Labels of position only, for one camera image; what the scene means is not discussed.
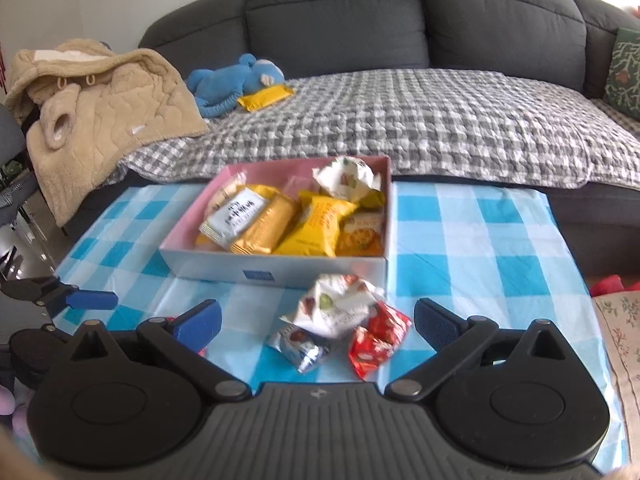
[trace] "sofa backrest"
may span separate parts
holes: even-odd
[[[600,0],[198,0],[140,46],[183,76],[244,52],[287,78],[376,68],[461,68],[602,97],[619,27],[640,20]]]

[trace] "box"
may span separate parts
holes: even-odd
[[[294,288],[309,288],[319,274],[357,274],[374,285],[385,288],[391,211],[388,156],[361,157],[374,173],[382,176],[382,191],[386,196],[384,257],[324,258],[232,254],[199,250],[194,245],[210,197],[233,175],[246,171],[248,184],[267,184],[283,188],[290,176],[310,178],[313,168],[322,168],[334,158],[293,158],[227,166],[207,185],[160,245],[160,253],[169,268],[179,278]]]

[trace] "pink box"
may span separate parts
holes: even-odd
[[[202,223],[204,209],[212,195],[233,175],[245,171],[248,184],[267,184],[282,188],[290,176],[311,177],[313,168],[322,168],[335,157],[292,158],[235,164],[224,168],[202,191],[160,245],[160,253],[179,278],[254,285],[309,288],[319,274],[357,274],[376,286],[386,287],[386,261],[390,240],[390,183],[388,156],[361,157],[382,176],[385,205],[385,255],[381,258],[323,258],[316,256],[274,256],[232,254],[197,248],[194,240]]]

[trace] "blue and white checkered tablecloth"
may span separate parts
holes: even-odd
[[[265,338],[296,307],[299,289],[183,280],[172,275],[158,245],[202,190],[200,185],[129,189],[103,213],[58,269],[82,288],[113,290],[113,312],[67,309],[55,320],[73,333],[86,319],[126,330],[151,316],[177,316],[207,298],[223,309],[223,329],[207,357],[257,388],[265,381],[353,381],[346,348],[300,376]],[[546,197],[533,190],[397,182],[392,186],[388,270],[390,304],[412,315],[428,297],[468,317],[483,314],[504,328],[554,320],[609,404],[609,432],[594,464],[626,462],[626,437],[610,382],[598,323],[583,280],[555,226]],[[411,330],[383,366],[380,388],[433,355]]]

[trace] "couch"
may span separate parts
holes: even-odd
[[[140,47],[157,50],[184,77],[252,52],[287,78],[379,68],[492,70],[599,99],[619,27],[640,30],[640,20],[600,0],[198,0],[151,25]],[[80,235],[124,189],[145,184],[130,171],[95,190],[68,232]],[[639,191],[596,183],[541,190],[584,274],[640,272]]]

